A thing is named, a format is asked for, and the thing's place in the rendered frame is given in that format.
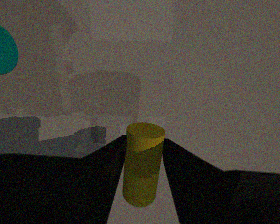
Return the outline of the yellow cylinder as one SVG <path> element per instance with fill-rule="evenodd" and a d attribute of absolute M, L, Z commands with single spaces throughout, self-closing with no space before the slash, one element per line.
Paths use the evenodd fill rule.
<path fill-rule="evenodd" d="M 150 205 L 157 191 L 165 130 L 155 124 L 138 122 L 127 126 L 123 197 L 131 205 Z"/>

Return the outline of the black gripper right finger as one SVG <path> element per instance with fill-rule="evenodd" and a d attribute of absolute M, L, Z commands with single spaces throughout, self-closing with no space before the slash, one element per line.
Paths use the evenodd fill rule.
<path fill-rule="evenodd" d="M 245 200 L 280 201 L 280 174 L 223 171 L 168 138 L 162 155 L 179 224 L 235 224 Z"/>

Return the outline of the teal circle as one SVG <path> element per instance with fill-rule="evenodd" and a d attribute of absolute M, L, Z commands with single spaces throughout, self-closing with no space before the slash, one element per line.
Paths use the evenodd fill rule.
<path fill-rule="evenodd" d="M 0 25 L 0 74 L 11 72 L 18 62 L 18 49 L 11 34 Z"/>

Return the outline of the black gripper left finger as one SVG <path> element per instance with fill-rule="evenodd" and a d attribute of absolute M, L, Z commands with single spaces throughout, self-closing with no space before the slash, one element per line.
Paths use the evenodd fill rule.
<path fill-rule="evenodd" d="M 0 197 L 68 200 L 76 224 L 107 224 L 126 145 L 122 135 L 83 158 L 0 154 Z"/>

